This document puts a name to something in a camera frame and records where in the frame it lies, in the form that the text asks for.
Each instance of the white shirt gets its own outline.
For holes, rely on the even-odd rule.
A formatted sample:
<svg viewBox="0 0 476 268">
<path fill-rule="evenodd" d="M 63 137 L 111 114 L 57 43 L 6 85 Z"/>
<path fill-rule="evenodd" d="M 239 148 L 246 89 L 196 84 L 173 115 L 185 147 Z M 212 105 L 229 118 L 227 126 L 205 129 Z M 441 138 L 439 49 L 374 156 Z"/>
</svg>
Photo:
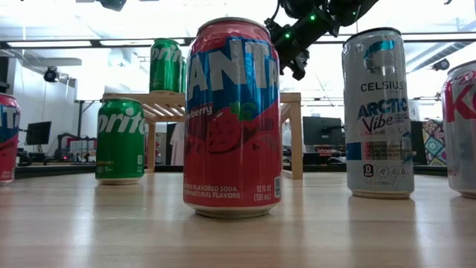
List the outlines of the white shirt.
<svg viewBox="0 0 476 268">
<path fill-rule="evenodd" d="M 172 145 L 171 165 L 184 165 L 185 123 L 178 122 L 173 129 L 170 145 Z"/>
<path fill-rule="evenodd" d="M 291 147 L 291 140 L 292 140 L 291 130 L 290 130 L 290 129 L 287 129 L 287 130 L 283 133 L 283 146 L 289 146 L 289 147 Z"/>
</svg>

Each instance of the barcode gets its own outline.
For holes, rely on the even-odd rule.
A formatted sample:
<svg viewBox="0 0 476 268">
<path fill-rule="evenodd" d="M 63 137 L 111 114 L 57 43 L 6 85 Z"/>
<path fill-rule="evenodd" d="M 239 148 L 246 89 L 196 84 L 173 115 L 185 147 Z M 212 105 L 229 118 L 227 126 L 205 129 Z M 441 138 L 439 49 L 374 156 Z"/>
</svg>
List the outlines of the barcode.
<svg viewBox="0 0 476 268">
<path fill-rule="evenodd" d="M 281 177 L 274 178 L 274 198 L 281 198 Z"/>
</svg>

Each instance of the fanta strawberry can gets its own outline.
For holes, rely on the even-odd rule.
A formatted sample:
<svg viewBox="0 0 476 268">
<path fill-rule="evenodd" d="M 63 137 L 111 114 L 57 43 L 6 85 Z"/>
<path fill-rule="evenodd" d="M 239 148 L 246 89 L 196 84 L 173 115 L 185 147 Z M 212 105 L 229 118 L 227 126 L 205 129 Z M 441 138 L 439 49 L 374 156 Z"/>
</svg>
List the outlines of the fanta strawberry can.
<svg viewBox="0 0 476 268">
<path fill-rule="evenodd" d="M 0 93 L 0 186 L 15 178 L 20 108 L 12 95 Z"/>
<path fill-rule="evenodd" d="M 200 27 L 187 59 L 184 201 L 197 214 L 267 214 L 281 198 L 279 60 L 248 19 Z"/>
</svg>

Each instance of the security camera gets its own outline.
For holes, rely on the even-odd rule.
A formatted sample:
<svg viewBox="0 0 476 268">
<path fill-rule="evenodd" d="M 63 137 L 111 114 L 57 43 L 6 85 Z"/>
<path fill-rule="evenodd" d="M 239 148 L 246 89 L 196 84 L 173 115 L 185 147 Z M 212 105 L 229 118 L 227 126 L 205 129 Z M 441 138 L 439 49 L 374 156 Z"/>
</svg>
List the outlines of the security camera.
<svg viewBox="0 0 476 268">
<path fill-rule="evenodd" d="M 432 65 L 431 67 L 435 71 L 440 71 L 440 70 L 448 70 L 449 68 L 449 61 L 447 59 L 443 59 L 435 64 Z"/>
<path fill-rule="evenodd" d="M 113 10 L 113 11 L 121 11 L 123 6 L 126 4 L 127 0 L 96 0 L 100 2 L 103 7 Z"/>
<path fill-rule="evenodd" d="M 48 70 L 45 72 L 45 75 L 43 75 L 43 79 L 45 79 L 46 82 L 50 83 L 58 82 L 60 74 L 58 74 L 57 69 L 57 67 L 49 66 Z"/>
</svg>

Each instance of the table surface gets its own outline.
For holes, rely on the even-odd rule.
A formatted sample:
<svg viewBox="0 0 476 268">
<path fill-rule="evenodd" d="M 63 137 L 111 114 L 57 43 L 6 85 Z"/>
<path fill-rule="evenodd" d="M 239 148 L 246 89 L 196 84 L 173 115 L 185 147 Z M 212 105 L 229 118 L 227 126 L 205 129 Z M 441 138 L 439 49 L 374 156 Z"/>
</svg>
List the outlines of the table surface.
<svg viewBox="0 0 476 268">
<path fill-rule="evenodd" d="M 476 267 L 476 200 L 415 176 L 411 200 L 352 197 L 345 173 L 283 180 L 248 220 L 200 217 L 181 173 L 98 186 L 94 174 L 0 188 L 0 267 Z"/>
</svg>

